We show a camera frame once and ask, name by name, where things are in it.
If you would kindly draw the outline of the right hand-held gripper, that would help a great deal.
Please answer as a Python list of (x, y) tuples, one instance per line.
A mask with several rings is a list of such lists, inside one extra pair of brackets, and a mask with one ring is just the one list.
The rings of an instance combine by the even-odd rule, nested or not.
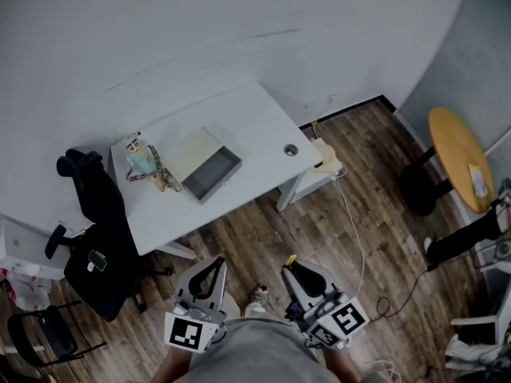
[(358, 299), (335, 290), (335, 280), (325, 268), (299, 260), (296, 265), (284, 265), (281, 275), (291, 300), (303, 312), (303, 320), (294, 323), (307, 338), (306, 347), (335, 349), (368, 324)]

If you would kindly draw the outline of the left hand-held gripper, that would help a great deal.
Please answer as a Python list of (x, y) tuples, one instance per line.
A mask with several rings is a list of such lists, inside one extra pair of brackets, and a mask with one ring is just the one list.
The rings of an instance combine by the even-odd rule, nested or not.
[[(224, 298), (227, 264), (223, 257), (201, 260), (178, 280), (177, 295), (185, 300), (202, 300), (209, 309), (177, 299), (165, 313), (164, 344), (188, 352), (205, 352), (226, 333), (227, 314), (220, 310)], [(202, 289), (206, 282), (208, 289)]]

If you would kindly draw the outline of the grey box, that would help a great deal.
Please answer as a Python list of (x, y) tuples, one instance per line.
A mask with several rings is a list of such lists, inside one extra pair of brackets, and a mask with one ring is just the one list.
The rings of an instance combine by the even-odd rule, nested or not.
[(206, 203), (242, 165), (242, 160), (206, 128), (174, 140), (162, 159), (179, 184)]

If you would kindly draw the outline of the person's right forearm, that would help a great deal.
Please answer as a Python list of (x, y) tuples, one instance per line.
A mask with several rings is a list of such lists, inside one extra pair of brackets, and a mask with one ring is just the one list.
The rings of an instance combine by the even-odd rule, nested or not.
[(323, 347), (322, 351), (327, 369), (337, 377), (340, 383), (361, 382), (362, 374), (346, 349), (333, 350)]

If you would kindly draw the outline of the person's left forearm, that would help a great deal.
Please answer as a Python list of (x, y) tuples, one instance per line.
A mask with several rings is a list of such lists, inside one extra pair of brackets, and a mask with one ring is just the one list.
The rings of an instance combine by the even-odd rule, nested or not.
[(150, 383), (173, 383), (189, 370), (192, 352), (171, 346)]

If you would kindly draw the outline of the small black screen device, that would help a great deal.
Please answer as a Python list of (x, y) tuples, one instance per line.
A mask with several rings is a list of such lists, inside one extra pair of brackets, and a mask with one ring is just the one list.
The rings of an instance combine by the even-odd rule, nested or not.
[(303, 310), (297, 302), (291, 301), (285, 310), (284, 317), (290, 322), (301, 322), (303, 320)]

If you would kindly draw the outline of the person's light trousers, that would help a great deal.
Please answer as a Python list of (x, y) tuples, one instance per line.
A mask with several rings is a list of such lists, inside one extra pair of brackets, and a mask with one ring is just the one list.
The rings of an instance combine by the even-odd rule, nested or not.
[(269, 313), (258, 302), (249, 303), (244, 310), (241, 310), (236, 300), (228, 292), (224, 294), (221, 310), (226, 314), (226, 321), (242, 318), (268, 318), (269, 316)]

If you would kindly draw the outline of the person's grey shirt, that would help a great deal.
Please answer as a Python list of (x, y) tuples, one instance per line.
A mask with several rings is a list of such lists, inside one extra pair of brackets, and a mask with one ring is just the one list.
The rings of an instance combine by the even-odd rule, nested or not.
[(340, 383), (294, 326), (263, 318), (229, 322), (227, 335), (192, 357), (175, 383)]

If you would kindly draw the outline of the white drawer cabinet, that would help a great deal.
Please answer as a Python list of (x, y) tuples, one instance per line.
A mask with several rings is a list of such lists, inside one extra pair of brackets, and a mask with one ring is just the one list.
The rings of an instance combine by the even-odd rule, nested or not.
[(280, 197), (276, 208), (282, 211), (288, 205), (335, 181), (346, 172), (346, 166), (334, 160), (332, 164), (321, 163), (279, 186)]

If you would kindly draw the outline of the black smartphone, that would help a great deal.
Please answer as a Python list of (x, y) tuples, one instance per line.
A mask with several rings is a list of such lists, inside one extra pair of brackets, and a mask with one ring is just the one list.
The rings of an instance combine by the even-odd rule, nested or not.
[(94, 250), (91, 250), (89, 252), (88, 261), (89, 261), (89, 263), (93, 263), (93, 265), (94, 265), (93, 270), (104, 271), (107, 266), (105, 256), (97, 251), (94, 251)]

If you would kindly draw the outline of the black office chair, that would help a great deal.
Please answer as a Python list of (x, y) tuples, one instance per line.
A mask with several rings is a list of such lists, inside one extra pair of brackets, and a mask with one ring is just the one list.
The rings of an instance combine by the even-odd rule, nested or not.
[[(60, 246), (68, 247), (70, 257), (64, 269), (65, 279), (96, 314), (111, 322), (126, 299), (135, 299), (141, 293), (139, 281), (144, 276), (169, 276), (172, 268), (142, 268), (124, 199), (105, 170), (99, 153), (83, 153), (71, 148), (58, 158), (57, 173), (73, 180), (81, 212), (92, 225), (73, 238), (66, 237), (66, 228), (58, 225), (46, 244), (46, 257), (53, 258)], [(105, 256), (104, 271), (87, 270), (91, 250)]]

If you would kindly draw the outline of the cartoon boy plush toy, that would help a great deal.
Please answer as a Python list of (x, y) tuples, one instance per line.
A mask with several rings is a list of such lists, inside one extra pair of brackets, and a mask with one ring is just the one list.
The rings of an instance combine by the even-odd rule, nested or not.
[(156, 161), (147, 143), (141, 139), (139, 132), (125, 139), (125, 150), (129, 163), (139, 173), (150, 175), (156, 171)]

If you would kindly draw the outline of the black folding chair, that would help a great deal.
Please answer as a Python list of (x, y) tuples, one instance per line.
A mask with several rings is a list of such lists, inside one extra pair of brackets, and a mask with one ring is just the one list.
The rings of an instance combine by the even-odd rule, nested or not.
[[(18, 354), (31, 366), (43, 368), (51, 365), (62, 364), (76, 361), (84, 358), (84, 355), (91, 353), (107, 345), (107, 342), (101, 342), (97, 345), (91, 345), (85, 337), (77, 319), (71, 310), (73, 306), (81, 305), (81, 300), (66, 303), (60, 306), (50, 305), (44, 310), (35, 310), (20, 314), (13, 314), (7, 320), (7, 330)], [(73, 324), (77, 328), (81, 337), (84, 339), (87, 349), (79, 351), (77, 340), (72, 335), (61, 311), (67, 310)], [(38, 325), (45, 337), (47, 343), (52, 349), (56, 359), (54, 361), (43, 361), (37, 354), (35, 348), (30, 342), (28, 333), (24, 325), (26, 318), (36, 318)]]

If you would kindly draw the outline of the white rectangular desk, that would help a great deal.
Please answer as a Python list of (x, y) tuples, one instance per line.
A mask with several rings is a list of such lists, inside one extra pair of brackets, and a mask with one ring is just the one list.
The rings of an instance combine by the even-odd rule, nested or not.
[(206, 128), (241, 159), (240, 169), (205, 203), (183, 191), (160, 191), (148, 180), (128, 181), (130, 164), (122, 142), (111, 147), (117, 186), (139, 255), (163, 251), (186, 259), (196, 253), (177, 239), (284, 186), (290, 192), (322, 157), (292, 119), (258, 84), (241, 86), (191, 105), (141, 129), (162, 159), (191, 132)]

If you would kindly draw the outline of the white side table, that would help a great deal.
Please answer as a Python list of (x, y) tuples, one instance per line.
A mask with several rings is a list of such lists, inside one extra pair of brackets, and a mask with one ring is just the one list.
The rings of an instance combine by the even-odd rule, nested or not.
[(455, 318), (450, 321), (452, 326), (475, 326), (491, 324), (494, 327), (494, 336), (497, 345), (505, 342), (505, 334), (511, 323), (511, 279), (502, 303), (495, 314), (475, 318)]

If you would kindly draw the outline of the pack of plastic bottles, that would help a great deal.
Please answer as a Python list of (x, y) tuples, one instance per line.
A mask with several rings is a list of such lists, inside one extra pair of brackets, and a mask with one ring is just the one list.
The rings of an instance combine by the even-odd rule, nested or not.
[(9, 284), (11, 300), (24, 311), (45, 310), (50, 306), (50, 279), (29, 276), (0, 268), (0, 275)]

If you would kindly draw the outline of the yellow and white packet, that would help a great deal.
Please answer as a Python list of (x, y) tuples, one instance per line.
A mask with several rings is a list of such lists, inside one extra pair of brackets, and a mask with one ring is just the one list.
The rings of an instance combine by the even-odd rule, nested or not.
[(481, 168), (477, 165), (469, 164), (469, 173), (474, 195), (478, 198), (485, 198), (488, 195), (488, 190)]

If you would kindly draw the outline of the round wooden table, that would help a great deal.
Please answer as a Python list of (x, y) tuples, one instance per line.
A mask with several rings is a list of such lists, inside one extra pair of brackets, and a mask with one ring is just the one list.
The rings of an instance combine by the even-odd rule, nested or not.
[[(493, 179), (485, 153), (472, 131), (453, 112), (433, 108), (428, 117), (432, 147), (405, 166), (399, 178), (399, 187), (407, 207), (419, 216), (430, 215), (436, 201), (455, 190), (464, 204), (473, 212), (482, 214), (489, 210), (493, 200)], [(434, 184), (423, 168), (433, 156), (439, 159), (446, 179)], [(469, 164), (481, 168), (488, 195), (474, 195)]]

